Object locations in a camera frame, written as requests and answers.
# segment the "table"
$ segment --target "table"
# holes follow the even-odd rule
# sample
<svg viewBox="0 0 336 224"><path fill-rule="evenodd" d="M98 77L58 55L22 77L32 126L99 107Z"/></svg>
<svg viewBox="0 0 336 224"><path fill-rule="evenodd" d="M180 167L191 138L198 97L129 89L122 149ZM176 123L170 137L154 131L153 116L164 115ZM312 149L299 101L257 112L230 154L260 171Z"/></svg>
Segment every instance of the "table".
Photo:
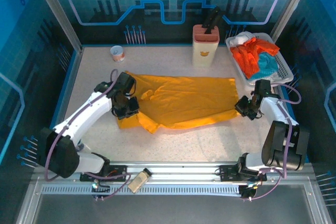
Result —
<svg viewBox="0 0 336 224"><path fill-rule="evenodd" d="M219 47L210 68L192 66L192 47L125 47L125 60L114 62L110 48L84 49L66 118L108 81L112 69L119 72L162 76L235 78L239 97L244 90L226 47ZM119 129L111 113L102 116L83 136L89 148L113 161L203 162L236 161L242 153L260 152L269 130L266 118L250 121L238 116L230 121L189 130L159 129L150 134L142 127Z"/></svg>

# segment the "black knife handle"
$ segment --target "black knife handle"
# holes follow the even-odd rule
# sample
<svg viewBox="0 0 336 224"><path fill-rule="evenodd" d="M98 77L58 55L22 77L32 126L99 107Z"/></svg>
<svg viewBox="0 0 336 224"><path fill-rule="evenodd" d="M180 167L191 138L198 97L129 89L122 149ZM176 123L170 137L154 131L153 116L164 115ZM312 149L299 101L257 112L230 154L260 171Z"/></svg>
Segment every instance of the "black knife handle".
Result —
<svg viewBox="0 0 336 224"><path fill-rule="evenodd" d="M219 21L221 20L222 15L217 15L211 22L211 24L209 25L209 27L207 28L207 30L205 31L204 34L211 34L211 30L215 28L215 26L219 23Z"/></svg>
<svg viewBox="0 0 336 224"><path fill-rule="evenodd" d="M218 15L218 13L219 13L220 11L221 11L221 9L220 9L218 6L216 6L215 8L213 8L213 10L212 10L212 11L209 13L209 15L206 17L206 19L205 19L205 21L204 21L202 27L203 27L203 28L208 28L208 27L211 25L213 19Z"/></svg>

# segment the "white basket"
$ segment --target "white basket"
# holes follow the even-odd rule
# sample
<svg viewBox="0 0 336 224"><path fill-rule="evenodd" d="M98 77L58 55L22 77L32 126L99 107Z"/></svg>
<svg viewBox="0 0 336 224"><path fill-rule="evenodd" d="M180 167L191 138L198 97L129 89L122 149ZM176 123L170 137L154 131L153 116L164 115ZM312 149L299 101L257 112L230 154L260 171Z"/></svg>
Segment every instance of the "white basket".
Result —
<svg viewBox="0 0 336 224"><path fill-rule="evenodd" d="M266 40L268 42L271 42L271 43L274 43L273 40L271 39L271 37L268 35L268 34L265 34L265 33L255 33L254 34L256 36L256 38L258 39L263 39L263 40ZM241 75L242 77L242 80L244 82L244 86L245 86L245 90L254 90L254 86L255 86L255 82L257 80L253 80L253 81L249 81L246 79L245 75L243 74L242 70L240 69L240 66L238 65L238 63L236 62L235 58L233 58L233 54L230 50L230 40L234 39L234 37L229 37L225 40L225 43L226 43L226 46L227 46L227 49L233 59L233 62L235 63L235 66L239 72L239 74ZM287 65L285 59L283 58L282 54L280 52L277 53L277 55L275 55L275 60L279 66L279 70L278 70L278 76L281 78L281 80L277 80L277 81L274 81L274 82L277 82L277 83L286 83L286 82L289 82L289 81L292 81L294 76L293 76L293 73L292 71L290 71L290 68L289 66Z"/></svg>

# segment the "white cloth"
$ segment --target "white cloth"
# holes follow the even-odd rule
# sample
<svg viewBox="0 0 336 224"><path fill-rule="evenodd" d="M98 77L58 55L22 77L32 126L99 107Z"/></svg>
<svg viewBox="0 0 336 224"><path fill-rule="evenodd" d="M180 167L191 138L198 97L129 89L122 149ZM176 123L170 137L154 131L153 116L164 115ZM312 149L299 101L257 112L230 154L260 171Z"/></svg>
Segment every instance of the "white cloth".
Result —
<svg viewBox="0 0 336 224"><path fill-rule="evenodd" d="M245 42L249 41L250 39L254 37L255 36L249 31L242 31L241 33L237 34L235 37L233 37L233 39L229 41L229 45L230 47L236 47L236 46L244 44Z"/></svg>
<svg viewBox="0 0 336 224"><path fill-rule="evenodd" d="M282 78L279 76L278 72L275 72L275 73L271 74L270 76L263 77L262 79L269 80L271 82L271 84L273 82L278 82L278 81L282 80ZM255 79L255 80L252 80L252 81L248 81L248 83L254 84L257 80L260 80L260 79Z"/></svg>

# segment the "knife block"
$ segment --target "knife block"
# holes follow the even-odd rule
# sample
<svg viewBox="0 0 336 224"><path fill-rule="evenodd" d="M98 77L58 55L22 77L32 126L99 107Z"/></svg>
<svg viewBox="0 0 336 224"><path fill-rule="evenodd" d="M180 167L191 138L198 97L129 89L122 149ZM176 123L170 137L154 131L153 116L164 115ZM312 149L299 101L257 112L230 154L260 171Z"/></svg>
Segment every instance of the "knife block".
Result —
<svg viewBox="0 0 336 224"><path fill-rule="evenodd" d="M204 34L202 25L193 27L193 66L210 67L219 43L219 30L215 26L211 34Z"/></svg>

